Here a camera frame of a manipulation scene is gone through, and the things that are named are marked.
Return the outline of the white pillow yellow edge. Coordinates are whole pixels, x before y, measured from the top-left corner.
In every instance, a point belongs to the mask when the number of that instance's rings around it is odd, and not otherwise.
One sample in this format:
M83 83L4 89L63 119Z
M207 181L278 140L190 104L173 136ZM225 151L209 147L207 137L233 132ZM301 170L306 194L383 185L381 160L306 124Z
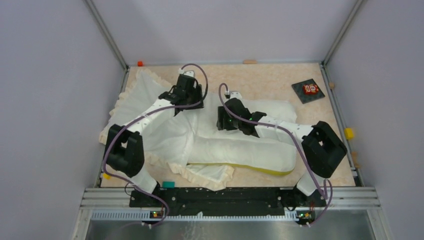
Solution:
M295 169L297 150L292 143L244 135L239 130L218 130L217 96L209 96L197 116L190 164L226 164L269 175L287 175Z

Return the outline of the white ruffled pillowcase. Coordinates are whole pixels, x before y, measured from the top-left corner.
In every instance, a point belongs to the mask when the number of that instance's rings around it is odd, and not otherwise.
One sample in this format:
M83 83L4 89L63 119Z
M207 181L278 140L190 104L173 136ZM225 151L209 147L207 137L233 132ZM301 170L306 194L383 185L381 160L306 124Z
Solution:
M124 92L119 95L110 119L101 131L99 142L106 144L109 128L114 124L124 124L149 112L149 107L171 84L147 68L134 67L130 70ZM197 126L195 111L184 111L158 125L152 133L143 137L145 165L142 176L133 182L150 192L153 180L175 181L184 187L199 186L212 191L225 189L234 173L229 165L189 163L193 152Z

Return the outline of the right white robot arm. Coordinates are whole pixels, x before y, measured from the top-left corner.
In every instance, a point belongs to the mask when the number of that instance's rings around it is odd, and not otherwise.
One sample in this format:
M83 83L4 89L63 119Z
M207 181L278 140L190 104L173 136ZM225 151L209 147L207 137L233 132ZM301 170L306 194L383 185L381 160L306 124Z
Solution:
M250 112L239 95L234 91L225 96L226 101L221 101L217 108L218 130L238 130L247 136L294 146L306 166L306 173L294 187L294 202L307 206L315 191L326 195L320 186L333 175L348 152L332 127L325 121L306 125L276 119L265 112Z

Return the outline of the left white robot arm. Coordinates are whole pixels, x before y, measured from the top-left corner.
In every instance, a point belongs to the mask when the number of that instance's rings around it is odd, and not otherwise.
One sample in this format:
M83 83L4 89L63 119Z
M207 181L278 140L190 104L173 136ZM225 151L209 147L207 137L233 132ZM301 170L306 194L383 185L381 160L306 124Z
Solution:
M194 71L179 69L178 73L176 84L161 93L147 110L128 123L113 124L107 133L103 172L142 190L141 200L149 207L160 202L161 194L155 190L157 181L144 166L144 139L180 112L204 106L203 87Z

